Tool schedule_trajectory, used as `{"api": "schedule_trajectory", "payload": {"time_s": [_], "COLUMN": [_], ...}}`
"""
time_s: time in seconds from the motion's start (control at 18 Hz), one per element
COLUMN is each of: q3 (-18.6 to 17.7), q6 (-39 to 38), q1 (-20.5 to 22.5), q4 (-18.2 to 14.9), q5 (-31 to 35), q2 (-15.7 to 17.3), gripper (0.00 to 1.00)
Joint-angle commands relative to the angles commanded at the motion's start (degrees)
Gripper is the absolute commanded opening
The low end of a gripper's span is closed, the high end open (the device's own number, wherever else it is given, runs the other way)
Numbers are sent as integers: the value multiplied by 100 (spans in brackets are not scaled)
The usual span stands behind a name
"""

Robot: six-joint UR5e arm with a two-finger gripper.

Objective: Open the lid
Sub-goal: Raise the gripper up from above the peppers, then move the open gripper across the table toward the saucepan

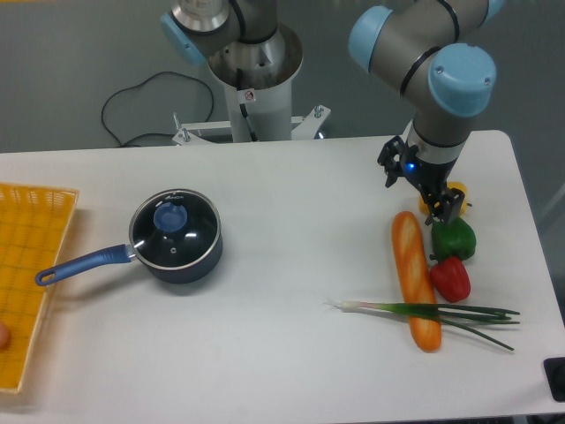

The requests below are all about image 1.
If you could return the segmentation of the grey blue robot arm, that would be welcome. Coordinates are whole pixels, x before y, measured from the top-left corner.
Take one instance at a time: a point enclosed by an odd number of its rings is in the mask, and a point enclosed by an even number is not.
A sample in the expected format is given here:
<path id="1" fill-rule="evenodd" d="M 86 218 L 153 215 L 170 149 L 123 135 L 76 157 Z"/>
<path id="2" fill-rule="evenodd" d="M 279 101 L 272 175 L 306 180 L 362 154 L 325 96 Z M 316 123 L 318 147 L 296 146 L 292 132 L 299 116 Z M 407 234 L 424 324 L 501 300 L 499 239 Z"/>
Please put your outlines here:
<path id="1" fill-rule="evenodd" d="M 415 109 L 406 137 L 394 137 L 378 162 L 389 185 L 405 178 L 430 219 L 450 223 L 462 191 L 448 176 L 476 117 L 486 108 L 496 67 L 482 49 L 462 42 L 501 8 L 498 1 L 419 1 L 396 13 L 367 10 L 348 40 L 352 59 Z M 303 63 L 297 35 L 277 17 L 274 1 L 177 1 L 162 30 L 189 64 L 207 64 L 223 84 L 234 141 L 288 140 L 291 82 Z"/>

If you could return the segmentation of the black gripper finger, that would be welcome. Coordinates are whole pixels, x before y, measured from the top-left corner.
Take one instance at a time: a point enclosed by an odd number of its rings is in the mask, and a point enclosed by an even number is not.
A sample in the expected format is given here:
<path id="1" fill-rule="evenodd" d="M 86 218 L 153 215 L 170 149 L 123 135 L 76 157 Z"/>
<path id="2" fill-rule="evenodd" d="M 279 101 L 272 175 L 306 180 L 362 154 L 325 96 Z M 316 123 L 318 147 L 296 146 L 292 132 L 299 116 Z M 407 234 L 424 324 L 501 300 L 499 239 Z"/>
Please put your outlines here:
<path id="1" fill-rule="evenodd" d="M 465 201 L 465 194 L 458 188 L 445 187 L 439 195 L 429 194 L 424 198 L 428 209 L 426 225 L 433 222 L 452 223 L 459 217 Z"/>
<path id="2" fill-rule="evenodd" d="M 385 187 L 391 187 L 396 183 L 397 179 L 404 177 L 403 167 L 401 164 L 404 150 L 405 143 L 398 135 L 383 145 L 377 158 L 377 164 L 379 164 L 385 171 L 387 177 Z"/>

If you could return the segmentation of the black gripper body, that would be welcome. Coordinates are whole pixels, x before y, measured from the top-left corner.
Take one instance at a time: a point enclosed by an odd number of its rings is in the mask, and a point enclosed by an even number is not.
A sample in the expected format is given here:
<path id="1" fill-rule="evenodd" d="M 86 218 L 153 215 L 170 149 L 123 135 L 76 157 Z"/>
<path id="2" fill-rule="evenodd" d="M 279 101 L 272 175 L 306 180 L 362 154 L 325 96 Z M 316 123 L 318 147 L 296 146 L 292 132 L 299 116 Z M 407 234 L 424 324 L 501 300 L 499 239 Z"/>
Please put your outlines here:
<path id="1" fill-rule="evenodd" d="M 459 146 L 440 146 L 422 138 L 417 132 L 399 137 L 403 176 L 424 198 L 440 198 L 447 190 L 448 176 L 458 157 Z"/>

